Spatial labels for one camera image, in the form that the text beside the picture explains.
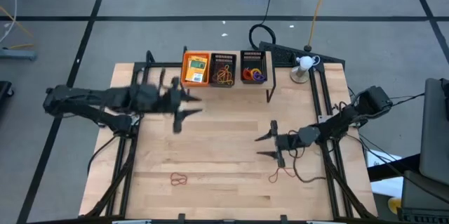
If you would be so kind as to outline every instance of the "orange container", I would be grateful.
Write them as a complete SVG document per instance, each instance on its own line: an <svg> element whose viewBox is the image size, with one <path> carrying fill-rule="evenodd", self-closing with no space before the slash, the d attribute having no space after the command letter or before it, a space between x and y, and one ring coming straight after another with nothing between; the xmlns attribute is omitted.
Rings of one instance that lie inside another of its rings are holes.
<svg viewBox="0 0 449 224"><path fill-rule="evenodd" d="M189 67L189 57L197 56L201 58L207 58L208 63L206 65L204 71L204 78L202 83L197 83L193 81L185 81L185 75L187 74L187 68ZM210 54L209 53L195 53L195 52L186 52L184 53L184 58L182 59L182 70L181 70L181 83L186 87L207 87L209 86L209 66L210 66Z"/></svg>

